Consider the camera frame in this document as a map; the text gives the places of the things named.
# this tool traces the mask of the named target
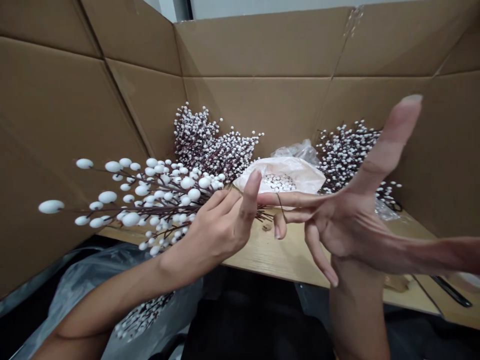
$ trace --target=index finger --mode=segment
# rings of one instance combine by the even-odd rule
[[[375,194],[380,183],[397,167],[421,110],[421,95],[407,96],[395,105],[375,146],[348,183],[348,191]]]
[[[243,198],[235,222],[234,232],[240,236],[250,236],[250,229],[257,215],[257,195],[259,194],[262,174],[255,170],[250,174],[243,190]]]
[[[259,205],[288,206],[293,208],[318,207],[325,200],[334,195],[316,195],[299,191],[290,192],[264,192],[258,194]]]

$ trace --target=right hand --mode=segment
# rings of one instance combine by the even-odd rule
[[[376,145],[357,174],[333,195],[301,192],[262,193],[260,205],[295,207],[274,218],[275,236],[283,239],[288,223],[305,223],[305,241],[316,265],[333,286],[338,276],[322,244],[334,256],[353,257],[387,273],[409,273],[415,265],[402,256],[400,238],[375,213],[375,193],[399,162],[422,108],[420,96],[403,99],[391,111]]]

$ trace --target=cardboard box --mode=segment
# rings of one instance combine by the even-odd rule
[[[70,160],[172,157],[186,100],[224,118],[223,129],[265,132],[255,155],[268,157],[343,122],[381,127],[395,103],[421,93],[395,196],[436,236],[480,234],[478,0],[176,24],[142,0],[40,3],[0,7],[2,191],[18,203],[2,224],[0,296],[91,233],[36,210],[50,198],[86,204],[112,186]]]

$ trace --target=white plastic bag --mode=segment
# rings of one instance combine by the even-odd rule
[[[260,170],[262,178],[268,174],[287,175],[293,179],[296,191],[307,194],[318,193],[325,182],[324,174],[301,158],[268,157],[257,160],[247,167],[243,174],[233,181],[233,185],[243,192],[250,174],[255,169]],[[262,181],[258,192],[271,193],[272,188]]]
[[[310,165],[317,167],[320,160],[317,157],[317,150],[312,146],[310,139],[303,140],[302,143],[294,143],[290,146],[282,146],[271,153],[272,158],[292,157],[305,160]]]
[[[140,251],[138,246],[120,244],[70,266],[58,284],[48,310],[48,318],[12,359],[30,359],[86,294],[111,277],[148,259],[151,259],[150,254]],[[202,297],[202,285],[203,278],[200,278],[195,283],[176,291],[155,322],[132,341],[118,339],[112,332],[102,359],[147,360],[160,342],[166,343],[192,321]]]

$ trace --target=forearm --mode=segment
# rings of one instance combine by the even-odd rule
[[[480,237],[450,237],[437,240],[402,239],[399,246],[410,268],[408,273],[480,274]]]
[[[168,251],[107,280],[89,292],[60,322],[34,359],[99,359],[110,334],[139,304],[181,286],[180,276],[168,268]]]
[[[354,259],[332,257],[338,287],[330,288],[333,342],[340,360],[390,358],[383,309],[383,273]]]

